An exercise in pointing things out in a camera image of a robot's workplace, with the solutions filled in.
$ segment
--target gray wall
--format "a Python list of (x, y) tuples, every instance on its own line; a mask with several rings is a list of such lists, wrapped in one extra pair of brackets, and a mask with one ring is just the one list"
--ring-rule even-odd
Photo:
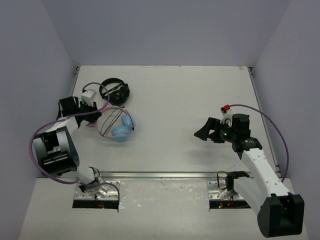
[(0, 1), (0, 33), (0, 239), (16, 240), (37, 177), (29, 138), (55, 119), (75, 66), (40, 0)]
[[(287, 140), (289, 177), (305, 200), (305, 223), (311, 240), (320, 237), (319, 10), (318, 0), (293, 0), (253, 75), (262, 109)], [(274, 131), (271, 138), (284, 169), (283, 144)]]
[(79, 65), (253, 66), (291, 0), (42, 0)]

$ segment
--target table surface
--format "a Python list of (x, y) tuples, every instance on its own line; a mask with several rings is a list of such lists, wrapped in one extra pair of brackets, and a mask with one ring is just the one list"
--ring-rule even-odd
[[(284, 184), (293, 192), (289, 179)], [(36, 181), (19, 240), (265, 240), (251, 209), (209, 211), (205, 179), (124, 180), (120, 209), (72, 208), (74, 185)], [(301, 235), (277, 240), (308, 240)]]
[[(258, 108), (247, 67), (242, 66), (81, 66), (74, 96), (90, 82), (119, 78), (128, 83), (125, 103), (136, 121), (127, 142), (102, 138), (82, 124), (72, 134), (82, 165), (107, 172), (217, 172), (248, 171), (230, 143), (216, 144), (194, 137), (208, 117), (222, 118), (226, 104)], [(104, 100), (99, 86), (98, 108)], [(274, 158), (260, 114), (234, 107), (235, 113), (250, 115), (251, 135), (259, 139), (275, 170)], [(107, 112), (99, 119), (107, 118)]]

